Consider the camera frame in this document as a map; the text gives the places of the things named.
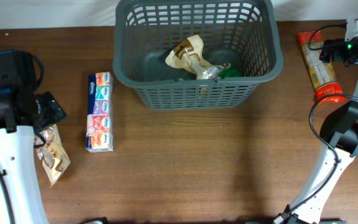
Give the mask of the spaghetti pack red ends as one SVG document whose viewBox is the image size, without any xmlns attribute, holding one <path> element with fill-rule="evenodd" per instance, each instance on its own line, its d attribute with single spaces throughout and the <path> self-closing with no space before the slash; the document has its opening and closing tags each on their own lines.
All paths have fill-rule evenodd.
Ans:
<svg viewBox="0 0 358 224">
<path fill-rule="evenodd" d="M 331 62 L 326 63 L 320 60 L 322 50 L 308 48 L 320 48 L 324 45 L 321 32 L 317 31 L 315 35 L 312 35 L 313 33 L 313 31 L 299 32 L 298 42 L 309 71 L 315 97 L 320 100 L 326 95 L 343 94 Z"/>
</svg>

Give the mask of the brown snack bag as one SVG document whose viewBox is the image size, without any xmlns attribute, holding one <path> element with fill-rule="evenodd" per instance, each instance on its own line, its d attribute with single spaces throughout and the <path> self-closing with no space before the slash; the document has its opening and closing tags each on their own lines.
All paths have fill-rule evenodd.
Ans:
<svg viewBox="0 0 358 224">
<path fill-rule="evenodd" d="M 56 124 L 35 135 L 34 149 L 52 187 L 71 164 Z"/>
</svg>

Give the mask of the tissue multipack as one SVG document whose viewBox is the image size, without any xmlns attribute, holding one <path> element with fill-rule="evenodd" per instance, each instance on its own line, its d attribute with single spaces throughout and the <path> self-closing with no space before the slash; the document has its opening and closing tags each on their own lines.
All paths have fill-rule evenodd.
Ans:
<svg viewBox="0 0 358 224">
<path fill-rule="evenodd" d="M 113 151 L 112 84 L 110 72 L 92 73 L 88 77 L 86 150 L 89 152 Z"/>
</svg>

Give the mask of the grey plastic basket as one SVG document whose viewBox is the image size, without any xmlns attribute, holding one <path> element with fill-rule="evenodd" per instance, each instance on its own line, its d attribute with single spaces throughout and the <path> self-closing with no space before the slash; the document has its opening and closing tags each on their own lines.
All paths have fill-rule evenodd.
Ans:
<svg viewBox="0 0 358 224">
<path fill-rule="evenodd" d="M 115 17 L 114 74 L 151 109 L 236 107 L 283 69 L 269 0 L 120 1 Z M 168 66 L 170 51 L 192 35 L 209 63 L 228 63 L 238 76 L 197 80 Z"/>
</svg>

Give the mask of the green lid jar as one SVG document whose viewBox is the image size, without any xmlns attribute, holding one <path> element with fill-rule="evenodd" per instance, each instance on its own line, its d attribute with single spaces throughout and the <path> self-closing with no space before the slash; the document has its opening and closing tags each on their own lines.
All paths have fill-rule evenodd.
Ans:
<svg viewBox="0 0 358 224">
<path fill-rule="evenodd" d="M 233 69 L 233 68 L 225 68 L 219 74 L 220 79 L 240 77 L 240 76 L 241 76 L 241 73 L 238 72 L 236 69 Z"/>
</svg>

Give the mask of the beige snack bag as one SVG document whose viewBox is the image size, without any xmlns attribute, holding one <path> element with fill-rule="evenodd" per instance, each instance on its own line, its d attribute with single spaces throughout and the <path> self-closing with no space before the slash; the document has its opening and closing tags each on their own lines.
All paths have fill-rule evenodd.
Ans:
<svg viewBox="0 0 358 224">
<path fill-rule="evenodd" d="M 176 45 L 165 58 L 165 63 L 177 69 L 184 69 L 196 75 L 197 80 L 212 80 L 227 68 L 230 63 L 212 65 L 203 58 L 203 40 L 199 35 L 192 35 Z"/>
</svg>

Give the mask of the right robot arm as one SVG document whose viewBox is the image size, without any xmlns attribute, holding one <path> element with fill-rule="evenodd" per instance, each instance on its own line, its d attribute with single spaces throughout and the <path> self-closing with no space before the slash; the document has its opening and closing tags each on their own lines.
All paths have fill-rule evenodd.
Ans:
<svg viewBox="0 0 358 224">
<path fill-rule="evenodd" d="M 342 61 L 347 66 L 358 63 L 358 19 L 349 19 L 340 26 L 346 29 L 343 39 L 320 44 L 315 39 L 321 32 L 319 29 L 307 37 L 307 49 L 319 53 L 323 65 L 333 61 Z M 347 103 L 329 114 L 319 131 L 313 131 L 323 144 L 317 163 L 300 194 L 274 223 L 321 223 L 326 201 L 340 176 L 358 156 L 358 80 L 353 95 L 332 92 L 319 93 L 316 97 L 314 108 L 333 100 L 347 100 Z"/>
</svg>

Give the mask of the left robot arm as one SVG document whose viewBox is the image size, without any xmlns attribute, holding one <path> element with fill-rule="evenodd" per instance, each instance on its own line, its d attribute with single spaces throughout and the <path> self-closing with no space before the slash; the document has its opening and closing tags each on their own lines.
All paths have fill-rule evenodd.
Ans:
<svg viewBox="0 0 358 224">
<path fill-rule="evenodd" d="M 34 139 L 67 114 L 49 91 L 36 93 L 44 74 L 35 55 L 0 51 L 0 223 L 48 222 Z"/>
</svg>

